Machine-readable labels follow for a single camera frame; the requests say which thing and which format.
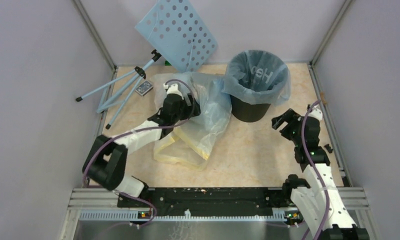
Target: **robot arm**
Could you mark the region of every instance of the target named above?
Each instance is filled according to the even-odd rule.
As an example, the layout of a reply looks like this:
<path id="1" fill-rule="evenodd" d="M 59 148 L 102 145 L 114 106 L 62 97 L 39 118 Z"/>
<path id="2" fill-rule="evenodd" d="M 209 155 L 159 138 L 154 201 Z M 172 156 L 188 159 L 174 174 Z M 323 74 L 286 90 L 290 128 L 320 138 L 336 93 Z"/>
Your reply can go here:
<path id="1" fill-rule="evenodd" d="M 87 176 L 90 179 L 109 191 L 117 190 L 133 197 L 138 197 L 144 188 L 148 188 L 144 182 L 125 174 L 127 155 L 149 143 L 164 138 L 173 130 L 173 128 L 162 129 L 159 127 L 173 126 L 178 121 L 198 116 L 201 113 L 200 105 L 194 97 L 191 94 L 184 97 L 179 91 L 178 84 L 171 86 L 164 84 L 164 89 L 166 90 L 166 98 L 158 112 L 129 131 L 134 134 L 119 138 L 107 145 L 88 169 Z M 82 167 L 82 172 L 85 171 L 95 152 L 110 139 L 110 137 L 104 135 L 95 139 Z M 108 161 L 104 159 L 104 156 L 109 156 Z"/>
<path id="2" fill-rule="evenodd" d="M 339 191 L 333 180 L 330 160 L 327 153 L 319 146 L 320 120 L 322 112 L 314 108 L 306 119 L 304 130 L 307 150 L 322 177 L 322 186 L 317 173 L 308 161 L 302 144 L 301 128 L 304 117 L 291 108 L 281 116 L 272 119 L 272 128 L 278 129 L 284 122 L 287 125 L 279 132 L 286 139 L 294 142 L 294 157 L 300 164 L 305 179 L 292 174 L 282 186 L 285 197 L 290 199 L 299 209 L 314 236 L 326 211 L 325 190 L 329 194 L 329 212 L 319 235 L 320 240 L 352 239 L 368 240 L 366 229 L 358 228 L 355 221 L 343 204 Z"/>

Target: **light blue tripod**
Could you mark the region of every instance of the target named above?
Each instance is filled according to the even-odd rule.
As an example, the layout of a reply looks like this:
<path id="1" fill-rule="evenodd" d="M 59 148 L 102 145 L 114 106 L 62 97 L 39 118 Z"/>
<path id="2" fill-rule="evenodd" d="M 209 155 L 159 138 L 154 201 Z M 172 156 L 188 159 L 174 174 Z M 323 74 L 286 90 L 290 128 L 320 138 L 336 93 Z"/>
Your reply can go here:
<path id="1" fill-rule="evenodd" d="M 96 92 L 98 92 L 98 91 L 100 91 L 100 90 L 103 89 L 103 94 L 101 95 L 101 100 L 100 100 L 100 104 L 98 105 L 97 113 L 101 113 L 101 112 L 103 112 L 104 110 L 106 110 L 106 109 L 108 109 L 108 108 L 110 108 L 110 107 L 112 107 L 112 106 L 115 106 L 115 105 L 120 104 L 119 109 L 118 109 L 117 112 L 113 115 L 113 117 L 111 118 L 111 120 L 109 121 L 109 123 L 106 125 L 106 129 L 110 129 L 110 127 L 112 126 L 113 122 L 116 120 L 116 117 L 117 117 L 118 114 L 121 112 L 121 110 L 122 110 L 122 108 L 124 107 L 124 105 L 128 102 L 128 100 L 130 99 L 131 95 L 134 93 L 135 89 L 136 89 L 137 86 L 140 84 L 141 80 L 142 80 L 142 79 L 146 79 L 146 72 L 145 72 L 145 71 L 146 71 L 154 62 L 156 62 L 156 61 L 162 56 L 160 53 L 158 53 L 158 52 L 156 51 L 156 49 L 153 50 L 153 51 L 151 52 L 151 54 L 154 54 L 154 56 L 153 56 L 153 57 L 151 58 L 151 60 L 148 61 L 147 64 L 144 65 L 143 67 L 138 67 L 138 66 L 136 66 L 136 67 L 134 68 L 134 70 L 125 73 L 124 75 L 122 75 L 122 76 L 120 76 L 120 77 L 118 77 L 118 78 L 116 78 L 116 79 L 114 79 L 114 80 L 112 80 L 112 81 L 110 81 L 110 82 L 104 84 L 103 86 L 100 86 L 100 87 L 98 87 L 98 88 L 96 88 L 96 89 L 90 91 L 89 93 L 87 93 L 87 94 L 85 94 L 85 95 L 82 95 L 82 96 L 77 97 L 75 100 L 76 100 L 77 102 L 80 102 L 80 101 L 82 101 L 84 98 L 86 98 L 86 97 L 88 97 L 88 96 L 90 96 L 90 95 L 92 95 L 92 94 L 94 94 L 94 93 L 96 93 Z M 136 72 L 137 74 L 135 74 L 127 83 L 125 83 L 125 85 L 123 85 L 119 90 L 117 90 L 117 92 L 116 92 L 115 94 L 113 94 L 112 96 L 110 96 L 110 98 L 107 99 L 107 100 L 105 101 L 106 92 L 107 92 L 107 87 L 109 87 L 110 85 L 116 83 L 117 81 L 119 81 L 119 80 L 121 80 L 121 79 L 123 79 L 123 78 L 128 77 L 129 75 L 131 75 L 131 74 L 133 74 L 133 73 L 135 73 L 135 72 Z M 125 97 L 125 99 L 124 99 L 124 100 L 121 100 L 121 101 L 116 101 L 116 100 L 125 92 L 125 90 L 128 89 L 128 88 L 130 87 L 130 85 L 133 84 L 133 83 L 135 82 L 136 79 L 137 79 L 137 81 L 136 81 L 134 87 L 131 89 L 131 91 L 129 91 L 129 93 L 128 93 L 128 95 Z"/>

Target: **trash bag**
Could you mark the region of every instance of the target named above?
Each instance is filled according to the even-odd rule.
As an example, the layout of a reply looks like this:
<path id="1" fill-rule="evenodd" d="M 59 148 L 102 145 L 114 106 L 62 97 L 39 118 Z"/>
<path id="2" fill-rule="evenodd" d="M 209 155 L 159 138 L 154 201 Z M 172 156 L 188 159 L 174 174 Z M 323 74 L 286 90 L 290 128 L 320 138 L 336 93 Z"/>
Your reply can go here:
<path id="1" fill-rule="evenodd" d="M 226 67 L 225 76 L 222 91 L 245 103 L 280 105 L 290 98 L 290 71 L 270 52 L 237 54 Z"/>
<path id="2" fill-rule="evenodd" d="M 230 96 L 222 92 L 224 77 L 199 72 L 164 73 L 151 77 L 154 104 L 159 109 L 166 97 L 163 84 L 171 79 L 187 83 L 200 105 L 201 114 L 176 127 L 154 144 L 153 158 L 164 163 L 180 163 L 191 169 L 206 167 L 216 141 L 225 132 L 231 117 Z M 184 96 L 190 91 L 180 84 Z"/>

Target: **white wall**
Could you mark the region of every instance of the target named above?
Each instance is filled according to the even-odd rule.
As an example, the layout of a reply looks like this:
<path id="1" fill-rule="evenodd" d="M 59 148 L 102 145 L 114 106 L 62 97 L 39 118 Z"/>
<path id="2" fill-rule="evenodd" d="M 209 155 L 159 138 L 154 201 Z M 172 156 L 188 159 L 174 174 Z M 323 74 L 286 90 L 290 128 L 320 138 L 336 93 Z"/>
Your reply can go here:
<path id="1" fill-rule="evenodd" d="M 143 64 L 152 57 L 153 48 L 134 27 L 156 2 L 82 0 L 115 64 Z M 272 52 L 289 62 L 311 60 L 344 1 L 190 2 L 218 42 L 209 62 L 226 63 L 236 54 L 251 49 Z"/>
<path id="2" fill-rule="evenodd" d="M 0 239 L 57 239 L 110 80 L 70 0 L 0 1 Z"/>
<path id="3" fill-rule="evenodd" d="M 353 183 L 400 239 L 400 1 L 356 1 L 317 73 Z"/>

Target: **black trash can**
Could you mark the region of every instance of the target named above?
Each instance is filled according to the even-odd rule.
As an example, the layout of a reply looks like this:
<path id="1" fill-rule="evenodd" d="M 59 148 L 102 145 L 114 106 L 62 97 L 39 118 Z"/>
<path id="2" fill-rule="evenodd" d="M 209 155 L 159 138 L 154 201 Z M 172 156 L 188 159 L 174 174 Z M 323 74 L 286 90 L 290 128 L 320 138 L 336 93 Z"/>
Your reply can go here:
<path id="1" fill-rule="evenodd" d="M 268 111 L 271 104 L 259 103 L 259 104 L 248 104 L 233 95 L 230 95 L 232 103 L 232 115 L 238 120 L 253 123 L 262 119 Z"/>
<path id="2" fill-rule="evenodd" d="M 248 50 L 237 54 L 228 64 L 223 92 L 231 97 L 232 114 L 243 122 L 263 118 L 271 104 L 290 97 L 290 72 L 276 55 Z"/>

